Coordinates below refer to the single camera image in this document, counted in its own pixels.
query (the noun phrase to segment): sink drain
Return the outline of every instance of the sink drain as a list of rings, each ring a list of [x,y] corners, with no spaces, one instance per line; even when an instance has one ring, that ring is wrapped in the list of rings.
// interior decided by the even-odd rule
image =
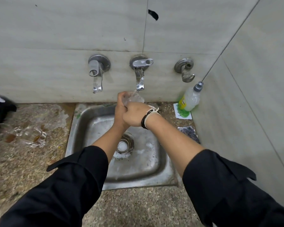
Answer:
[[[133,148],[134,148],[134,145],[133,145],[133,138],[132,138],[131,134],[124,133],[123,136],[121,137],[121,140],[120,140],[118,146],[117,146],[116,152],[118,152],[120,154],[130,153],[130,152],[132,152]]]

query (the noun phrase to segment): bottle label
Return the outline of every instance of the bottle label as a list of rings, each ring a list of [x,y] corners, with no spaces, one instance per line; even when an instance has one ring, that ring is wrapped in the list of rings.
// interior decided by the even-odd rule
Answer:
[[[179,107],[180,110],[183,110],[186,107],[184,96],[182,97],[182,99],[180,99],[178,107]]]

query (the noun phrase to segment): wall-mounted tap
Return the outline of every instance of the wall-mounted tap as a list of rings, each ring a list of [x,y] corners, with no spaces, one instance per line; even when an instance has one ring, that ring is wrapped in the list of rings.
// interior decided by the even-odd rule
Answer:
[[[96,54],[88,59],[89,75],[94,77],[94,92],[102,91],[103,73],[110,69],[110,61],[106,56]]]
[[[193,60],[191,58],[183,58],[175,64],[175,71],[182,74],[182,81],[189,83],[195,78],[190,70],[193,68]]]
[[[153,63],[153,60],[148,59],[145,55],[137,55],[129,61],[129,65],[136,75],[137,91],[144,90],[144,71]]]

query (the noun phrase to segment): person's left hand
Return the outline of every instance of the person's left hand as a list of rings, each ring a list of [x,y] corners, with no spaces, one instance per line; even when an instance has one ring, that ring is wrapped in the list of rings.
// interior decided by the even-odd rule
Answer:
[[[115,108],[115,121],[114,121],[114,125],[118,127],[122,127],[124,131],[126,131],[130,127],[123,120],[123,114],[127,112],[127,108],[124,106],[122,102],[122,98],[124,97],[125,93],[127,92],[118,93],[118,100],[117,100],[117,106]]]

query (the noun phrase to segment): sink basin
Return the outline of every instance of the sink basin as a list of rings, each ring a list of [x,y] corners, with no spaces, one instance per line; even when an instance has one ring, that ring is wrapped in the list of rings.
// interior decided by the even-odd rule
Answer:
[[[114,123],[114,105],[76,106],[65,156],[106,133]],[[122,136],[107,172],[103,190],[176,185],[170,158],[155,135],[142,127],[130,127]]]

